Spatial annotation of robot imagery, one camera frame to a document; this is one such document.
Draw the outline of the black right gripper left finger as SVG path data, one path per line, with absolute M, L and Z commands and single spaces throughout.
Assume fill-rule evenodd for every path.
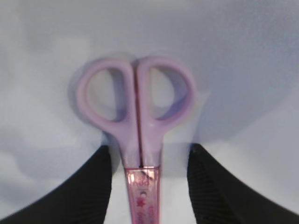
M 2 224 L 102 224 L 112 190 L 109 147 L 101 146 L 71 177 Z

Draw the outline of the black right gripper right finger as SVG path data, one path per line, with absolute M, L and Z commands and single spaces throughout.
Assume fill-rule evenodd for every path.
M 259 194 L 198 143 L 190 146 L 187 181 L 198 224 L 297 224 L 299 216 Z

